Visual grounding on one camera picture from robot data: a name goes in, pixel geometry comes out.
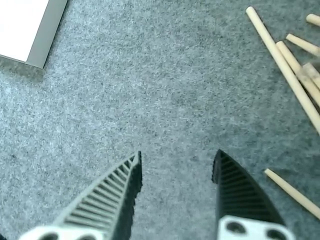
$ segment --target screw hole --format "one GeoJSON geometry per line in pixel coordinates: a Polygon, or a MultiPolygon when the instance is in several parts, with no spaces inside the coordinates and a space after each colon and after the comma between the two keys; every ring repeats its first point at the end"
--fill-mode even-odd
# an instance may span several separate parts
{"type": "Polygon", "coordinates": [[[287,240],[286,236],[282,232],[274,229],[268,230],[266,232],[266,235],[268,238],[274,239],[274,240],[287,240]]]}
{"type": "Polygon", "coordinates": [[[40,238],[40,240],[58,240],[58,234],[55,232],[46,233],[40,238]]]}
{"type": "Polygon", "coordinates": [[[236,233],[236,234],[245,234],[246,233],[246,229],[244,228],[244,226],[242,226],[240,223],[238,222],[229,222],[226,225],[226,229],[228,229],[229,231],[236,233]]]}
{"type": "Polygon", "coordinates": [[[85,235],[78,238],[78,240],[96,240],[96,238],[92,235],[85,235]]]}

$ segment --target floor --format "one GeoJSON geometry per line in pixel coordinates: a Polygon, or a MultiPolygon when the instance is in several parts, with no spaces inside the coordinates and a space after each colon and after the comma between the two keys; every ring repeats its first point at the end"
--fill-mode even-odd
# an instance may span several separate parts
{"type": "MultiPolygon", "coordinates": [[[[0,59],[0,232],[51,223],[109,167],[142,151],[132,240],[213,239],[221,148],[298,239],[320,222],[263,174],[320,205],[320,141],[245,14],[275,40],[318,43],[317,0],[69,0],[43,70],[0,59]]],[[[310,55],[288,45],[305,63],[310,55]]]]}

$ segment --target white box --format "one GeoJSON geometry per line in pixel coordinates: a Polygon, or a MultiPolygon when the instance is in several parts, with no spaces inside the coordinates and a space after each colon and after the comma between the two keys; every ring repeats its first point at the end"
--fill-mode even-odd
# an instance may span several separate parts
{"type": "Polygon", "coordinates": [[[0,0],[0,56],[43,68],[68,0],[0,0]]]}

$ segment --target wooden stick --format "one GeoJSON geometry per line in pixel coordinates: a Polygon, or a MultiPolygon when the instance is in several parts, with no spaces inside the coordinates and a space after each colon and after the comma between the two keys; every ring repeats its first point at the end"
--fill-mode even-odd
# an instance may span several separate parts
{"type": "Polygon", "coordinates": [[[302,66],[289,50],[289,48],[285,45],[285,43],[283,41],[279,41],[276,43],[276,46],[284,56],[284,59],[287,61],[289,66],[292,68],[300,83],[305,87],[316,104],[318,104],[318,106],[320,107],[320,90],[317,88],[311,78],[303,71],[302,66]]]}
{"type": "Polygon", "coordinates": [[[263,40],[265,46],[268,48],[274,61],[278,65],[278,67],[281,70],[282,74],[284,75],[286,81],[288,82],[291,89],[293,90],[296,98],[299,100],[302,108],[304,109],[304,111],[308,115],[309,119],[311,120],[313,126],[315,127],[318,134],[320,135],[320,115],[317,112],[315,106],[313,105],[313,103],[309,99],[308,95],[306,94],[303,87],[300,85],[295,74],[292,72],[292,70],[290,69],[286,60],[284,59],[281,52],[277,48],[275,41],[272,39],[268,30],[264,26],[263,22],[261,21],[260,17],[258,16],[256,10],[252,6],[250,6],[246,9],[246,14],[250,18],[255,29],[257,30],[258,34],[260,35],[261,39],[263,40]]]}
{"type": "Polygon", "coordinates": [[[269,168],[267,168],[264,173],[287,194],[289,194],[294,200],[296,200],[299,204],[301,204],[304,208],[306,208],[310,213],[312,213],[316,218],[320,220],[320,208],[317,207],[312,201],[302,195],[298,190],[296,190],[293,186],[291,186],[269,168]]]}
{"type": "Polygon", "coordinates": [[[306,16],[306,21],[320,27],[320,16],[318,15],[309,14],[308,16],[306,16]]]}
{"type": "Polygon", "coordinates": [[[292,34],[288,34],[286,36],[286,39],[291,43],[297,45],[298,47],[302,48],[303,50],[307,51],[308,53],[320,57],[320,47],[292,34]]]}
{"type": "Polygon", "coordinates": [[[317,69],[310,62],[303,65],[302,68],[305,73],[309,75],[314,84],[320,89],[320,73],[317,71],[317,69]]]}

